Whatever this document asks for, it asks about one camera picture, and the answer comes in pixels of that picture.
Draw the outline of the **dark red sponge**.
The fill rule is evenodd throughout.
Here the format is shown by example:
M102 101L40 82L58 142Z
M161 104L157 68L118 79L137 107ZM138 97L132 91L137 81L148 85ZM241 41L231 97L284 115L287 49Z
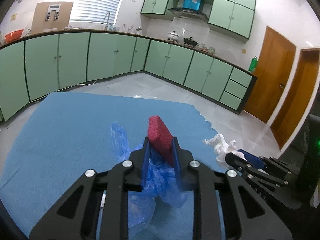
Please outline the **dark red sponge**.
M151 146L173 167L174 157L171 146L173 136L159 115L149 117L148 139Z

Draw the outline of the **white tissue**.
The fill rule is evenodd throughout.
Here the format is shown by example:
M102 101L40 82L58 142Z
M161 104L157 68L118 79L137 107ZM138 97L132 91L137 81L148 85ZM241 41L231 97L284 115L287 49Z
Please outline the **white tissue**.
M214 149L214 153L216 154L215 160L220 167L231 168L231 166L225 161L225 157L228 153L246 160L244 154L238 151L236 141L231 140L229 143L227 143L224 136L220 133L208 140L204 139L202 142Z

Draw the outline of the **green lower kitchen cabinets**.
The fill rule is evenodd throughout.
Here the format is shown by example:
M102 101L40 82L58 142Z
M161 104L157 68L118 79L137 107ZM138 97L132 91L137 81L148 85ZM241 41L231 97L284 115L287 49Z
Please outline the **green lower kitchen cabinets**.
M1 120L48 94L89 81L146 73L240 113L256 77L194 48L99 30L53 31L1 46Z

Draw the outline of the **green kitchen cabinets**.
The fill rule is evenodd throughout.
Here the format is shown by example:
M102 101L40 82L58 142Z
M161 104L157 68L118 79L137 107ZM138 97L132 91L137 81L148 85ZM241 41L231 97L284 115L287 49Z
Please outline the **green kitchen cabinets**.
M99 30L53 31L1 46L1 120L48 94L89 81L146 73L240 113L256 77L194 48Z
M257 0L144 0L140 13L173 20L170 8L188 8L207 15L209 28L246 43L251 35Z

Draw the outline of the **green upper kitchen cabinets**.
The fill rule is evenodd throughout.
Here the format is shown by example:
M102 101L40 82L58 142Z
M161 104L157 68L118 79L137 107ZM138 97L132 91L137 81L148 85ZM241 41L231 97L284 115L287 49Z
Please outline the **green upper kitchen cabinets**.
M246 43L251 35L257 0L144 0L140 13L173 20L170 8L188 8L207 15L209 28Z

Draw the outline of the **wooden door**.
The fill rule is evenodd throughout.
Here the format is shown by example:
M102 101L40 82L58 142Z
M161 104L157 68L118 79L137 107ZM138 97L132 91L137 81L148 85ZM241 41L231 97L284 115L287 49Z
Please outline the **wooden door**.
M289 92L271 125L279 148L283 148L298 126L311 99L318 71L319 49L302 49Z
M288 81L296 46L270 27L266 28L258 64L257 77L244 110L267 123Z

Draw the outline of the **blue plastic bag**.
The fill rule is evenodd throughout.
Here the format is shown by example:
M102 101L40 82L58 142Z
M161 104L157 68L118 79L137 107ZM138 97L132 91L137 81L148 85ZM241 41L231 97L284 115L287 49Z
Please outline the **blue plastic bag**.
M148 178L142 192L129 193L129 239L183 239L191 219L189 194L178 189L174 168L150 144Z

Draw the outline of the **green bottle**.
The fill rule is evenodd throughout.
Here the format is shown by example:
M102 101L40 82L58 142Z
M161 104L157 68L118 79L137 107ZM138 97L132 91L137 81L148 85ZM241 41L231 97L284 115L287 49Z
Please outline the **green bottle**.
M249 66L249 72L254 72L255 71L255 69L256 69L256 67L257 67L257 65L258 65L258 58L255 56L255 57L253 57L253 59L252 59L252 61L251 61L251 64L250 64L250 66Z

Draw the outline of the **black wok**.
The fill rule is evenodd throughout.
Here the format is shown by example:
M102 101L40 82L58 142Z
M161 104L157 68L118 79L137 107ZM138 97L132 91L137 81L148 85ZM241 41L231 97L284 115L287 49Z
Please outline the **black wok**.
M195 48L198 45L198 43L192 37L189 37L183 39L183 45Z

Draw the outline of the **white cooking pot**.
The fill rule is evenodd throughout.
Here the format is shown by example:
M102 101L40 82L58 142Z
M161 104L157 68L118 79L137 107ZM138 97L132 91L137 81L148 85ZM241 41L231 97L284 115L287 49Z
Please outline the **white cooking pot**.
M168 33L167 41L178 43L178 40L179 40L179 35L175 31Z

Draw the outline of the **chrome sink faucet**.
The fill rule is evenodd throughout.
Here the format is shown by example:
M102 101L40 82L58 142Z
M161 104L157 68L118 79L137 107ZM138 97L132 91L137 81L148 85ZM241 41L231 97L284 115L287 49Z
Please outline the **chrome sink faucet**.
M102 22L102 24L105 25L104 30L108 29L109 20L110 20L110 11L107 11Z

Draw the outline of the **range hood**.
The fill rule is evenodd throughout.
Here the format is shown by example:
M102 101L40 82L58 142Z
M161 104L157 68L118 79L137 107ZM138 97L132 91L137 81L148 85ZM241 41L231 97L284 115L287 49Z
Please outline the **range hood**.
M208 22L207 15L198 10L188 8L170 8L169 11L176 17L189 18L193 20L199 20Z

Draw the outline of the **window with white blinds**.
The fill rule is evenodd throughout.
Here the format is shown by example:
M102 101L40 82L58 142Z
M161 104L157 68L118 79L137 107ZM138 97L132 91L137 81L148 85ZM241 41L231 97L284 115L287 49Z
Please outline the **window with white blinds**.
M102 29L107 11L110 11L108 27L113 25L117 17L121 0L75 0L69 19L69 25L80 29Z

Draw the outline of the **cardboard box with appliance picture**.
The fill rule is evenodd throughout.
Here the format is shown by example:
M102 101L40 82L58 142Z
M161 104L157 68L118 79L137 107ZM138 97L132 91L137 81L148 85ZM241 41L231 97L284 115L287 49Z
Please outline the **cardboard box with appliance picture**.
M67 28L72 7L73 2L37 3L31 25L31 35Z

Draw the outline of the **orange plastic basin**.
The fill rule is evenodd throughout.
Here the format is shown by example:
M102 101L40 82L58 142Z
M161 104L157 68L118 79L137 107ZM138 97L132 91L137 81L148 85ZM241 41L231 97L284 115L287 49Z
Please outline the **orange plastic basin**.
M23 31L23 29L19 29L8 33L7 35L5 35L5 42L9 43L21 38Z

